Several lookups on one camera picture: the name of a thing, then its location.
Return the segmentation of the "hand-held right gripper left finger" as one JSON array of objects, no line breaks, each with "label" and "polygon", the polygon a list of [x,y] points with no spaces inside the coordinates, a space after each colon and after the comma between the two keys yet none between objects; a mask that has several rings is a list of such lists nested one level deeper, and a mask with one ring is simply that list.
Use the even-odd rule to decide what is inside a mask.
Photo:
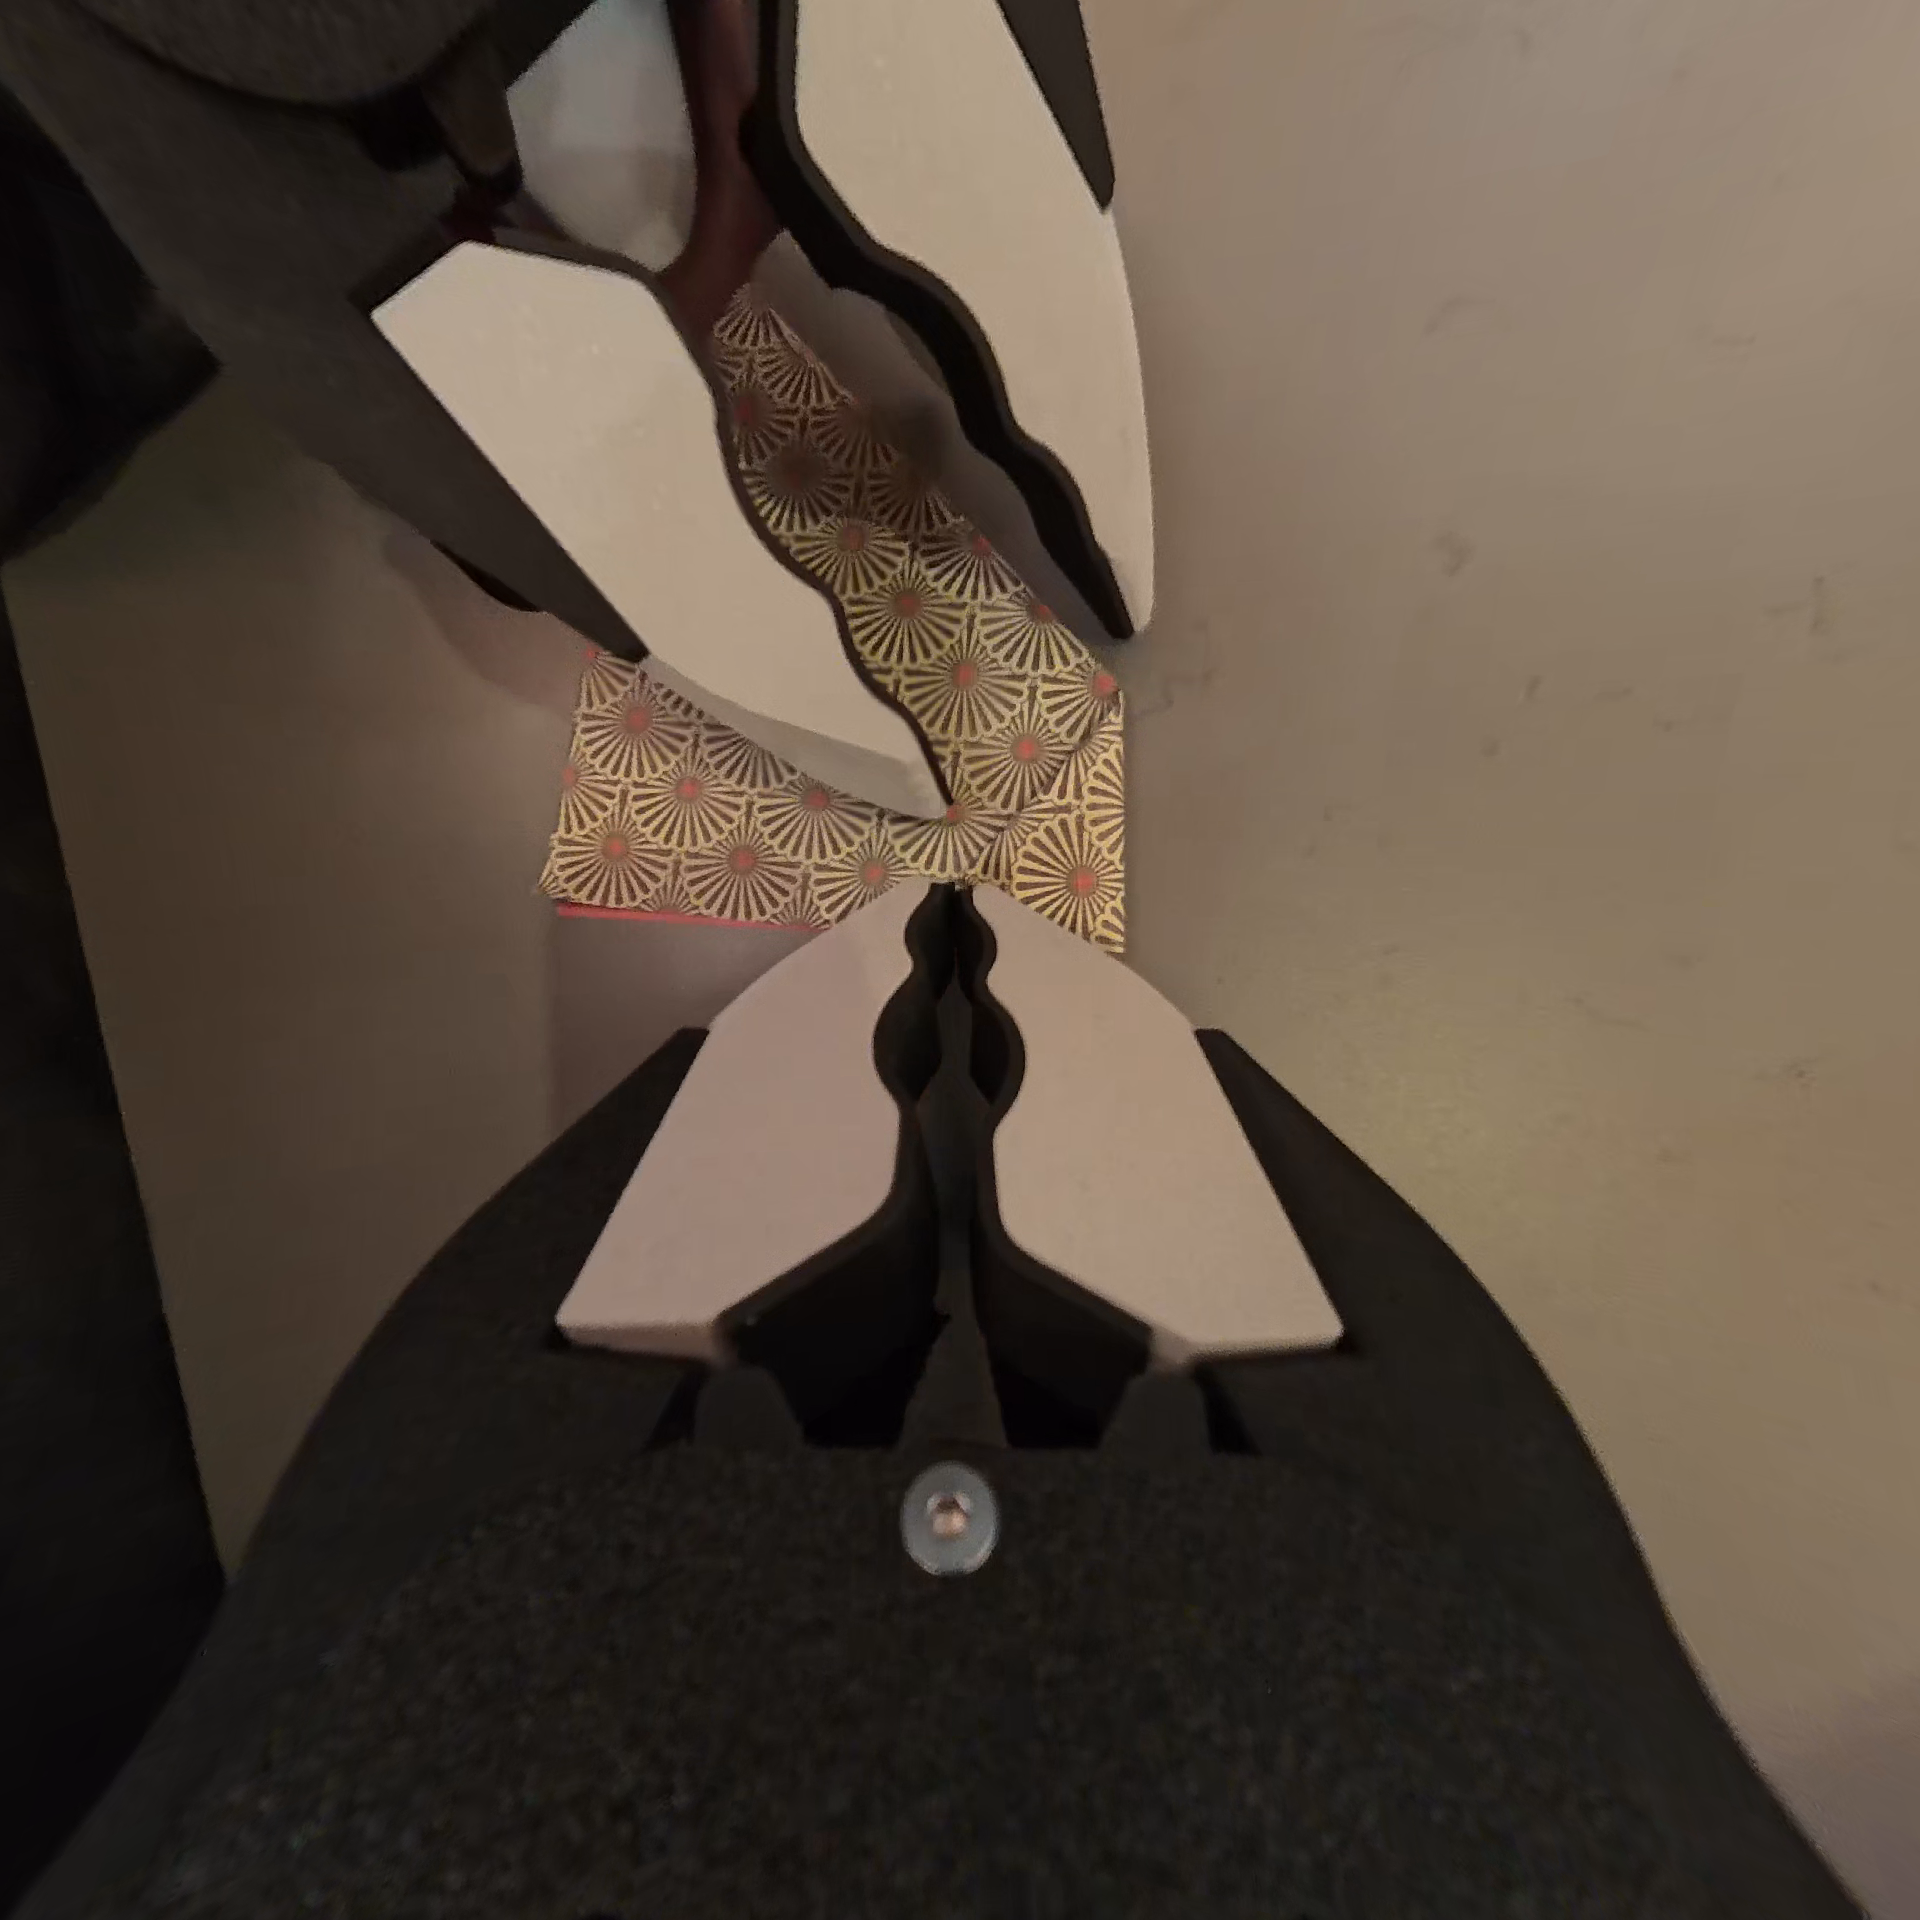
[{"label": "hand-held right gripper left finger", "polygon": [[922,1103],[952,908],[947,885],[898,885],[712,1019],[557,1308],[557,1344],[758,1371],[819,1446],[905,1440],[945,1331]]}]

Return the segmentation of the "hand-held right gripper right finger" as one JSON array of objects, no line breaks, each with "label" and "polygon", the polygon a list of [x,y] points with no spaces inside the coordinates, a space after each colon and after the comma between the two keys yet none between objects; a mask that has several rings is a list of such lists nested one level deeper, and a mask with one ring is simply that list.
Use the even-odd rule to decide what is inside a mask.
[{"label": "hand-held right gripper right finger", "polygon": [[997,1366],[1098,1432],[1139,1379],[1332,1352],[1339,1311],[1188,1016],[997,887],[964,895],[964,981]]}]

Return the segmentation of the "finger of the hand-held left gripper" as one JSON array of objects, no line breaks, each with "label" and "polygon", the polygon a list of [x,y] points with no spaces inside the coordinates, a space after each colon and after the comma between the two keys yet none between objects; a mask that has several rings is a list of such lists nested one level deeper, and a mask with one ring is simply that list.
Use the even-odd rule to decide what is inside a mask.
[{"label": "finger of the hand-held left gripper", "polygon": [[829,287],[937,367],[971,448],[1110,639],[1156,523],[1137,307],[1083,7],[758,5],[740,149]]},{"label": "finger of the hand-held left gripper", "polygon": [[660,683],[833,790],[947,812],[923,732],[752,511],[723,392],[658,277],[538,232],[457,237],[370,320]]}]

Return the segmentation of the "gold patterned origami paper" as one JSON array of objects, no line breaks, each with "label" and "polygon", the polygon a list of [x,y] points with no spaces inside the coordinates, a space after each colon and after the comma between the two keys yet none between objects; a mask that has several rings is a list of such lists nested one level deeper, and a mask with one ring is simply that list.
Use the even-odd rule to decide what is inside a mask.
[{"label": "gold patterned origami paper", "polygon": [[1125,948],[1123,692],[758,295],[712,334],[762,525],[825,588],[948,784],[915,820],[750,742],[637,662],[593,654],[540,891],[644,921],[829,927],[905,879],[995,885]]}]

